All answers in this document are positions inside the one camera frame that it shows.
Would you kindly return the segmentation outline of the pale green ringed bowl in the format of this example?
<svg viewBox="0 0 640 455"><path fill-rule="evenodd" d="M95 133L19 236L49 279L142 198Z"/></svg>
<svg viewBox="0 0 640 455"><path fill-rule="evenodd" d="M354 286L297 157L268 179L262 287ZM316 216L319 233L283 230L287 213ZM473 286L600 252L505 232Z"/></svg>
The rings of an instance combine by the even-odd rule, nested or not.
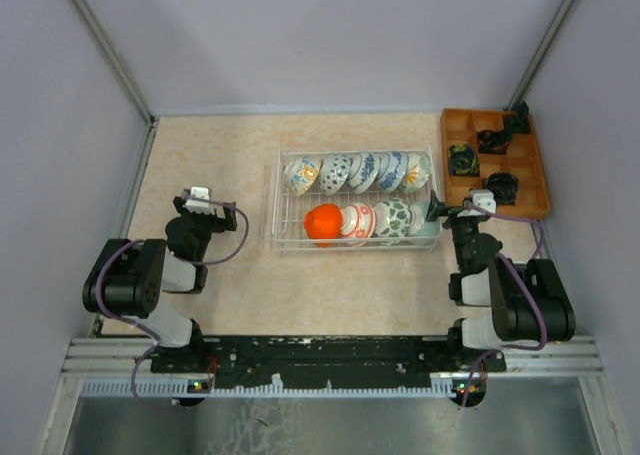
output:
<svg viewBox="0 0 640 455"><path fill-rule="evenodd" d="M433 246L441 232L441 224L438 220L428 221L427 213L430 203L427 201L415 201L410 205L412 223L408 230L408 242L420 247Z"/></svg>

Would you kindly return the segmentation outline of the green leaf pattern bowl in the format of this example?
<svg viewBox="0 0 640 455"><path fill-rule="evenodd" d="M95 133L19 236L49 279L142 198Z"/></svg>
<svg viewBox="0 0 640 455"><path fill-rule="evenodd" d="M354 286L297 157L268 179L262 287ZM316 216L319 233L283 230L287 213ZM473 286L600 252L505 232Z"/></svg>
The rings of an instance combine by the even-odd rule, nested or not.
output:
<svg viewBox="0 0 640 455"><path fill-rule="evenodd" d="M374 235L383 239L385 246L394 246L408 235L413 220L410 207L399 198L391 198L376 204Z"/></svg>

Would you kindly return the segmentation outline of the blue white patterned bowl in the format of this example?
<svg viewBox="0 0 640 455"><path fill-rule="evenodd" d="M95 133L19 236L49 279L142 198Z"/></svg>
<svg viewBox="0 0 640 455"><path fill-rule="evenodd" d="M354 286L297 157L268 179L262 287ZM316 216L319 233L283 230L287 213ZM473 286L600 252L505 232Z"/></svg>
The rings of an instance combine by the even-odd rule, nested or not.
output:
<svg viewBox="0 0 640 455"><path fill-rule="evenodd" d="M395 191L406 175L409 155L403 151L386 151L379 156L380 169L376 177L376 184L380 191L390 193Z"/></svg>

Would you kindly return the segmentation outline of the orange white leaf bowl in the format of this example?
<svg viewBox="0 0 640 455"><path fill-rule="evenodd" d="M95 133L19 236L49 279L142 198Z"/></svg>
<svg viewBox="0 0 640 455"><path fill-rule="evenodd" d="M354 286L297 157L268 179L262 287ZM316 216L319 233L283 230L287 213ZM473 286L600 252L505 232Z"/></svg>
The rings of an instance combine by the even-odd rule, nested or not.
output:
<svg viewBox="0 0 640 455"><path fill-rule="evenodd" d="M341 209L342 227L340 238L353 247L365 245L373 236L376 215L371 205L354 202Z"/></svg>

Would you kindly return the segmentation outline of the white wire dish rack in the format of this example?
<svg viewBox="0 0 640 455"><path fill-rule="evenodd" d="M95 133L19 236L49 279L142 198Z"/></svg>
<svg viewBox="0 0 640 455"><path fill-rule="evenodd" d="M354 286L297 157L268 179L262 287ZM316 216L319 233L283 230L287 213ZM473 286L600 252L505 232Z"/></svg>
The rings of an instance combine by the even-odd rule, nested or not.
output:
<svg viewBox="0 0 640 455"><path fill-rule="evenodd" d="M280 251L432 250L432 150L279 154L272 236Z"/></svg>

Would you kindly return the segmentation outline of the orange bottom bowl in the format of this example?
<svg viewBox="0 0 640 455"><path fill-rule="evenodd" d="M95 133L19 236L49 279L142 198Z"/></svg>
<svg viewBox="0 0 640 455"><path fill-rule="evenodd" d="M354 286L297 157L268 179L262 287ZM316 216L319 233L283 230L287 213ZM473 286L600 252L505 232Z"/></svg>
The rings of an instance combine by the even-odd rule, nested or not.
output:
<svg viewBox="0 0 640 455"><path fill-rule="evenodd" d="M303 226L309 239L315 240L315 245L328 248L330 243L324 240L338 239L342 227L340 208L331 203L321 204L306 213Z"/></svg>

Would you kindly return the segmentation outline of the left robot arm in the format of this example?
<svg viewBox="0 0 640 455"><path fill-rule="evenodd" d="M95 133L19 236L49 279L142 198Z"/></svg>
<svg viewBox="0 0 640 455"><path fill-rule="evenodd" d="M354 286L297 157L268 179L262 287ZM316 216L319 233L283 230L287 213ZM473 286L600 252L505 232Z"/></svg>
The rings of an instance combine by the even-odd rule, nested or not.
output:
<svg viewBox="0 0 640 455"><path fill-rule="evenodd" d="M171 368L194 372L210 349L198 323L161 299L163 292L198 294L208 268L234 258L248 238L247 215L233 202L217 202L204 187L187 189L173 199L178 216L165 226L163 239L108 240L82 289L84 308L141 330L155 343L153 356ZM218 260L205 259L215 234L244 233L234 251Z"/></svg>

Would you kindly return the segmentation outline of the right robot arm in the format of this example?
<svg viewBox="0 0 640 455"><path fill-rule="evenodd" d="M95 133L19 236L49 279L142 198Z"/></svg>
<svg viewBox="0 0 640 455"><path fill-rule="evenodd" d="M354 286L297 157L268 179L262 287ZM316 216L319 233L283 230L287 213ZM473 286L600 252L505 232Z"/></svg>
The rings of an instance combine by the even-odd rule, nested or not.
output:
<svg viewBox="0 0 640 455"><path fill-rule="evenodd" d="M428 222L444 222L451 231L458 271L449 278L449 298L459 306L486 308L475 318L461 318L447 334L447 359L461 371L478 369L505 348L538 351L548 343L567 342L576 317L554 262L540 256L517 265L503 253L503 243L479 225L497 217L489 190L474 190L461 206L448 206L430 194Z"/></svg>

